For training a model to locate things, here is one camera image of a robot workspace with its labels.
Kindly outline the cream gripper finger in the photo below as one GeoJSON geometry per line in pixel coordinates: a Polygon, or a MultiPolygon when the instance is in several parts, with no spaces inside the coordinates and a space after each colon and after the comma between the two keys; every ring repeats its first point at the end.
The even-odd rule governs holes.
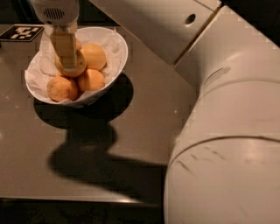
{"type": "Polygon", "coordinates": [[[50,40],[62,67],[72,72],[77,68],[76,27],[55,25],[50,34],[50,40]]]}

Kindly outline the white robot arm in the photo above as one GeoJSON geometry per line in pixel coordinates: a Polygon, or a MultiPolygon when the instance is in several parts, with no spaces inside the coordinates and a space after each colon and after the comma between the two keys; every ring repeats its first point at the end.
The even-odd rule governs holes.
{"type": "Polygon", "coordinates": [[[280,224],[279,50],[222,0],[90,0],[199,93],[171,153],[164,224],[280,224]]]}

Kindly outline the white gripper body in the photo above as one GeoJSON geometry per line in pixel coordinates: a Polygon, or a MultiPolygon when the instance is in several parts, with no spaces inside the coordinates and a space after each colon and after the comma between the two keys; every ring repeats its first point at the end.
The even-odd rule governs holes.
{"type": "Polygon", "coordinates": [[[47,25],[70,26],[80,14],[79,0],[30,0],[38,19],[47,25]]]}

